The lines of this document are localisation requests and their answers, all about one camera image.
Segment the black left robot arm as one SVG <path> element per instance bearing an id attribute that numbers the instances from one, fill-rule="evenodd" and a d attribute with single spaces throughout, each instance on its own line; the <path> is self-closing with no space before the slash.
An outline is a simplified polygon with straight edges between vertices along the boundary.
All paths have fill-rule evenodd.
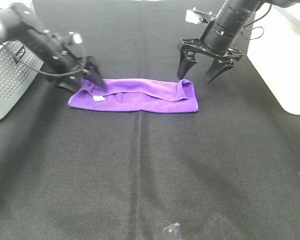
<path id="1" fill-rule="evenodd" d="M 31 50 L 52 72 L 43 72 L 59 88 L 77 92 L 83 81 L 101 89 L 105 82 L 93 56 L 88 56 L 78 32 L 66 36 L 45 29 L 35 12 L 21 2 L 0 8 L 0 46 L 19 41 Z"/>

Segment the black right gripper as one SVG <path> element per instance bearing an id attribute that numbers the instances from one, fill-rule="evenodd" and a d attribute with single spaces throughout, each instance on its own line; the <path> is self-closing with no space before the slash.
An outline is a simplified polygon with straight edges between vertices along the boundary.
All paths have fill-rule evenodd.
<path id="1" fill-rule="evenodd" d="M 243 56 L 243 53 L 240 50 L 231 47 L 225 53 L 215 53 L 205 46 L 198 38 L 180 39 L 177 44 L 177 49 L 180 52 L 177 70 L 177 77 L 179 80 L 184 79 L 188 71 L 198 63 L 196 53 L 214 58 L 205 74 L 208 83 L 222 73 L 231 70 L 235 65 L 233 61 L 236 60 L 238 62 Z"/>

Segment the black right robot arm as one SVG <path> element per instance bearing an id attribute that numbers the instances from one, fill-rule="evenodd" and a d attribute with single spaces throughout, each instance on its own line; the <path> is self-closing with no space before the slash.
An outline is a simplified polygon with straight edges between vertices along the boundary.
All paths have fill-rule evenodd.
<path id="1" fill-rule="evenodd" d="M 185 21 L 206 28 L 199 38 L 181 39 L 178 43 L 180 52 L 177 77 L 185 78 L 187 72 L 198 62 L 196 54 L 213 58 L 213 62 L 205 74 L 207 82 L 213 81 L 222 73 L 232 69 L 234 61 L 239 61 L 242 52 L 232 47 L 239 33 L 248 20 L 260 7 L 268 3 L 281 8 L 288 8 L 296 0 L 226 0 L 216 15 L 211 12 L 188 9 Z"/>

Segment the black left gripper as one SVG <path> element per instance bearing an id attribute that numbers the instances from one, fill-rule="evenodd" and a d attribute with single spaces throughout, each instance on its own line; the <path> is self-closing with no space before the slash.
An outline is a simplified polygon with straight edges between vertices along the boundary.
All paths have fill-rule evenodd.
<path id="1" fill-rule="evenodd" d="M 81 44 L 70 44 L 68 42 L 69 32 L 65 36 L 57 33 L 49 35 L 52 41 L 58 44 L 57 55 L 52 57 L 52 73 L 49 81 L 53 81 L 56 87 L 77 92 L 82 87 L 82 77 L 105 89 L 106 84 L 96 64 L 91 62 L 87 56 L 86 49 Z"/>

